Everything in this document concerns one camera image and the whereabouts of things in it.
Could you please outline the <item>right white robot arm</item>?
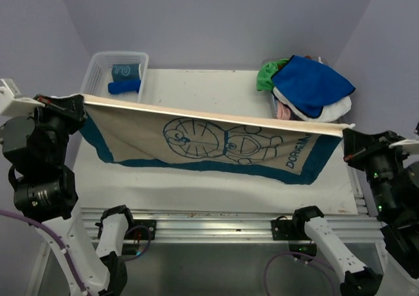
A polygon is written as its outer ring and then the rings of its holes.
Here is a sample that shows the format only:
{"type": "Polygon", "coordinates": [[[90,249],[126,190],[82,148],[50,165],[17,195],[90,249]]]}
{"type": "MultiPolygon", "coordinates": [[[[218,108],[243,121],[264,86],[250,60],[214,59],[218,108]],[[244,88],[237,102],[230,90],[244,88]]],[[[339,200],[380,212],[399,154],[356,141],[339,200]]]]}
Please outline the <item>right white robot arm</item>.
{"type": "Polygon", "coordinates": [[[344,161],[365,173],[377,220],[384,225],[387,263],[383,274],[361,262],[329,227],[317,206],[295,210],[291,230],[311,239],[340,280],[341,295],[418,294],[418,163],[403,161],[418,153],[418,141],[395,132],[343,131],[344,161]]]}

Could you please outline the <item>teal beige cartoon towel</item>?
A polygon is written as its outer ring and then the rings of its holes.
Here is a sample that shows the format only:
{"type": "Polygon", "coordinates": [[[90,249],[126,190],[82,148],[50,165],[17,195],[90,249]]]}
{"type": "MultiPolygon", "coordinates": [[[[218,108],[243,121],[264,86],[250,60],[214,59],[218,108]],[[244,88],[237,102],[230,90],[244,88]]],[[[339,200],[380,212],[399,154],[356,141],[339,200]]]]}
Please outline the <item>teal beige cartoon towel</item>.
{"type": "Polygon", "coordinates": [[[106,163],[315,182],[347,124],[240,117],[82,95],[80,132],[106,163]]]}

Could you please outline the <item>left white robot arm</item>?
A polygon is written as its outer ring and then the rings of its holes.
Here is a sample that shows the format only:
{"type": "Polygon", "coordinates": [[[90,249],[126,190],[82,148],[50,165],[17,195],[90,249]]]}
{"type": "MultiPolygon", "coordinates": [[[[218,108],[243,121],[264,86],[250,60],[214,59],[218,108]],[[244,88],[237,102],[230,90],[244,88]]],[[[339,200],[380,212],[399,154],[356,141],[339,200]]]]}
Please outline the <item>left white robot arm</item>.
{"type": "Polygon", "coordinates": [[[72,295],[120,295],[128,275],[124,239],[136,231],[125,205],[105,210],[94,246],[84,226],[75,174],[65,165],[69,138],[87,119],[84,97],[36,96],[26,113],[1,126],[3,156],[10,162],[13,218],[37,229],[55,254],[72,295]]]}

